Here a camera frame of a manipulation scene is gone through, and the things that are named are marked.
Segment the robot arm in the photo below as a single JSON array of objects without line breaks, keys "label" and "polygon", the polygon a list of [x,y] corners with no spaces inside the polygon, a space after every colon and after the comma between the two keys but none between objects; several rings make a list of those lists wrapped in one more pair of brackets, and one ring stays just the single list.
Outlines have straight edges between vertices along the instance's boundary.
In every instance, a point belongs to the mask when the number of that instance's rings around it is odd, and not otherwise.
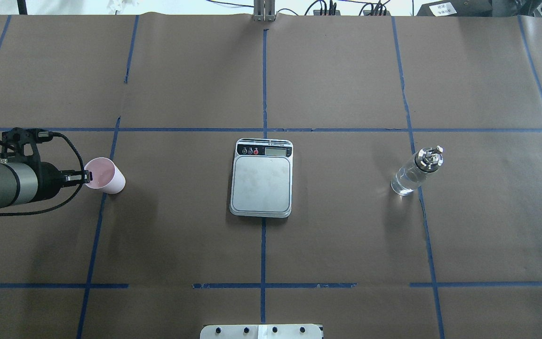
[{"label": "robot arm", "polygon": [[0,209],[9,206],[49,200],[63,187],[89,183],[93,175],[82,171],[60,171],[51,163],[43,165],[41,177],[36,167],[25,163],[0,163]]}]

